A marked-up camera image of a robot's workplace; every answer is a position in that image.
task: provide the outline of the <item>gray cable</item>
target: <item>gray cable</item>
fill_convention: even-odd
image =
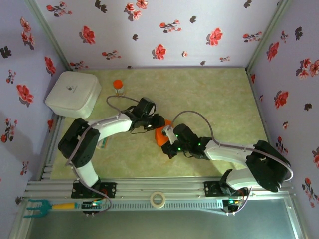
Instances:
[[[228,145],[228,144],[223,144],[223,143],[220,143],[218,142],[215,138],[214,138],[214,133],[213,133],[213,129],[210,125],[210,123],[208,122],[208,120],[199,112],[196,112],[196,111],[182,111],[180,113],[178,113],[174,119],[172,120],[170,126],[168,127],[168,130],[172,127],[174,121],[177,119],[178,116],[180,116],[181,114],[183,113],[194,113],[194,114],[197,114],[199,116],[201,116],[205,121],[206,123],[208,124],[208,127],[209,127],[209,130],[210,130],[210,135],[211,135],[211,138],[212,140],[214,141],[214,143],[216,143],[219,147],[227,147],[227,148],[235,148],[235,149],[239,149],[239,150],[248,150],[248,151],[252,151],[252,152],[256,152],[256,153],[259,153],[263,156],[266,156],[268,158],[271,158],[272,160],[278,162],[279,164],[281,164],[282,166],[286,167],[287,170],[290,172],[290,177],[288,177],[287,179],[285,179],[284,181],[289,181],[292,179],[294,173],[292,171],[292,169],[287,165],[285,164],[283,161],[281,161],[280,159],[268,154],[268,153],[265,153],[263,151],[260,151],[260,150],[257,150],[257,149],[254,149],[254,148],[245,148],[245,147],[242,147],[242,146],[235,146],[235,145]]]
[[[118,116],[121,114],[121,110],[120,110],[119,108],[117,108],[116,106],[110,104],[110,102],[109,102],[109,98],[113,98],[113,97],[126,98],[126,99],[129,99],[129,100],[135,101],[135,102],[139,102],[139,101],[137,101],[137,100],[135,100],[135,99],[133,99],[133,98],[127,97],[127,96],[108,96],[108,97],[106,98],[106,103],[107,103],[110,107],[116,109],[116,110],[119,112]],[[104,193],[102,193],[102,192],[99,192],[98,190],[95,190],[94,188],[91,188],[89,185],[87,185],[87,184],[80,178],[80,175],[79,175],[79,174],[77,173],[77,171],[75,170],[75,167],[74,167],[73,163],[71,162],[71,160],[73,159],[73,157],[75,156],[76,152],[78,151],[78,149],[79,149],[79,147],[80,147],[80,145],[81,145],[83,139],[85,138],[86,133],[87,133],[91,128],[93,128],[94,126],[96,126],[97,124],[103,123],[105,120],[106,120],[106,119],[102,119],[102,120],[100,120],[100,121],[97,121],[97,122],[93,123],[92,125],[90,125],[89,127],[86,128],[86,130],[85,130],[85,131],[83,132],[83,134],[81,135],[81,138],[80,138],[79,142],[77,143],[76,147],[74,148],[74,150],[73,150],[71,156],[68,158],[68,160],[67,160],[66,163],[65,163],[65,166],[71,166],[71,167],[72,167],[72,170],[73,170],[74,174],[76,175],[76,177],[78,178],[78,181],[81,182],[86,188],[88,188],[89,190],[91,190],[91,191],[93,191],[93,192],[95,192],[95,193],[100,194],[101,196],[103,196],[104,198],[106,198],[106,199],[109,200],[109,202],[110,202],[109,207],[108,207],[107,209],[103,210],[102,212],[107,211],[107,210],[109,210],[109,209],[111,208],[111,206],[112,206],[112,201],[111,201],[111,199],[109,198],[108,195],[106,195],[106,194],[104,194]]]

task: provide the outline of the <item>white box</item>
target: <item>white box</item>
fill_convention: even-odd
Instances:
[[[101,88],[95,75],[66,71],[55,83],[45,103],[57,115],[85,119],[92,113]]]

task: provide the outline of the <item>tape roll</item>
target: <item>tape roll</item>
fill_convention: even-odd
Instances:
[[[161,203],[157,204],[155,201],[154,201],[154,197],[155,196],[160,196],[161,197]],[[151,198],[150,198],[150,201],[151,201],[151,205],[155,208],[162,208],[164,207],[165,205],[165,202],[166,202],[166,197],[164,195],[164,193],[162,192],[153,192],[152,195],[151,195]]]

